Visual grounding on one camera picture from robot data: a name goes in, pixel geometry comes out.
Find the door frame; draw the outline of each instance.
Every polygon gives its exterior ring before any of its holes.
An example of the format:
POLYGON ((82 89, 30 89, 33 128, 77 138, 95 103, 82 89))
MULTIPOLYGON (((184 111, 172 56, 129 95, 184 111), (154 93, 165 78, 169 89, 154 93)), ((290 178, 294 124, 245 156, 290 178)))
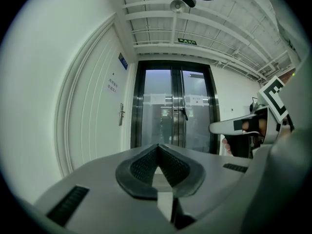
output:
MULTIPOLYGON (((129 48, 129 43, 124 40, 126 39, 126 33, 123 31, 117 14, 114 13, 109 18, 107 18, 81 46, 73 61, 69 65, 59 90, 54 115, 54 145, 58 166, 63 177, 73 172, 68 145, 68 120, 75 86, 90 53, 94 49, 97 42, 105 34, 105 32, 111 27, 114 28, 119 42, 126 52, 125 55, 127 55, 127 61, 129 61, 128 71, 131 72, 131 74, 128 74, 127 85, 132 84, 131 81, 135 76, 137 56, 135 51, 129 48)), ((126 99, 127 96, 128 92, 126 91, 124 107, 130 108, 129 103, 131 103, 131 101, 126 99)), ((127 132, 127 129, 130 128, 130 122, 128 120, 125 120, 124 122, 125 124, 123 124, 121 130, 121 137, 123 138, 122 148, 124 148, 125 142, 128 141, 127 135, 125 133, 127 132)))
MULTIPOLYGON (((133 96, 132 120, 131 120, 131 148, 141 146, 143 94, 145 85, 145 71, 163 69, 163 66, 184 66, 187 71, 203 73, 209 102, 210 122, 220 121, 220 111, 215 81, 210 65, 180 60, 141 60, 137 65, 136 82, 133 96)), ((210 150, 212 154, 220 152, 220 135, 210 135, 210 150)))

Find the black vent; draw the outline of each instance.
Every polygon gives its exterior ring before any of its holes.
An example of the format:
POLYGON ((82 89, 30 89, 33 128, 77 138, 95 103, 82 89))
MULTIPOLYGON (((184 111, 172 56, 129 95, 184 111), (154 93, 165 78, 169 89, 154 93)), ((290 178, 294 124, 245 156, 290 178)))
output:
POLYGON ((71 215, 87 195, 89 189, 75 186, 62 201, 48 213, 47 217, 60 226, 64 226, 71 215))
POLYGON ((238 165, 234 165, 234 164, 230 164, 230 163, 227 163, 227 164, 223 165, 223 167, 231 169, 231 170, 234 170, 234 171, 238 171, 238 172, 241 172, 241 173, 245 173, 247 171, 247 168, 248 168, 248 167, 245 167, 245 166, 238 166, 238 165))

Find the hand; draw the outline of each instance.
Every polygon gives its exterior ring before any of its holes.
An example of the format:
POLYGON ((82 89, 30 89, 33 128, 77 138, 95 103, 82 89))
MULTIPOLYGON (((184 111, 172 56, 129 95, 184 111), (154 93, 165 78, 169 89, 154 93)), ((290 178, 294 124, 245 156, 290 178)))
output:
MULTIPOLYGON (((246 121, 242 124, 242 129, 245 131, 248 131, 248 129, 249 129, 249 122, 248 121, 246 121)), ((262 135, 262 138, 265 137, 266 131, 267 131, 267 121, 265 119, 259 119, 259 132, 262 135)), ((228 154, 232 155, 231 147, 228 144, 228 141, 226 138, 224 138, 222 140, 222 143, 225 144, 225 149, 227 150, 228 154)))

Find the person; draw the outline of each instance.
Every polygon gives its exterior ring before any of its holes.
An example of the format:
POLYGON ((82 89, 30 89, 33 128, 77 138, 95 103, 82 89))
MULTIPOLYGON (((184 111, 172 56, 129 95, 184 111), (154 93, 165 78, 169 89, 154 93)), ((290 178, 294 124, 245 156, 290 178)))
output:
MULTIPOLYGON (((283 0, 270 0, 272 7, 276 14, 276 21, 277 21, 277 27, 280 33, 280 37, 282 39, 282 42, 284 43, 285 48, 287 49, 289 56, 291 58, 291 61, 295 67, 299 67, 301 60, 304 59, 304 57, 307 56, 308 51, 310 50, 310 46, 306 44, 306 41, 303 39, 305 36, 303 34, 300 34, 298 32, 303 32, 302 30, 296 30, 301 29, 301 26, 296 22, 295 16, 292 14, 291 10, 288 8, 288 6, 284 3, 283 0)), ((244 122, 242 124, 242 129, 245 131, 248 131, 249 123, 244 122)), ((266 128, 267 128, 267 121, 265 119, 259 120, 259 132, 262 138, 265 137, 266 134, 266 128)), ((290 130, 283 130, 280 134, 280 136, 287 136, 290 134, 290 130)), ((228 144, 228 141, 226 138, 222 140, 222 143, 225 146, 225 149, 227 150, 228 154, 232 154, 231 147, 228 144)))

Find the blue sign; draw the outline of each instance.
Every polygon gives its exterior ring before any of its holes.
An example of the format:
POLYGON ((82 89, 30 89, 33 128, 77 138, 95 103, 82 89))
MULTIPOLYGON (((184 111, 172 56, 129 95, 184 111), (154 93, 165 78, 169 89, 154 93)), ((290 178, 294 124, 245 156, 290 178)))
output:
POLYGON ((122 53, 119 54, 119 60, 121 64, 123 65, 123 67, 125 68, 125 70, 127 70, 128 63, 126 62, 125 58, 122 56, 122 53))

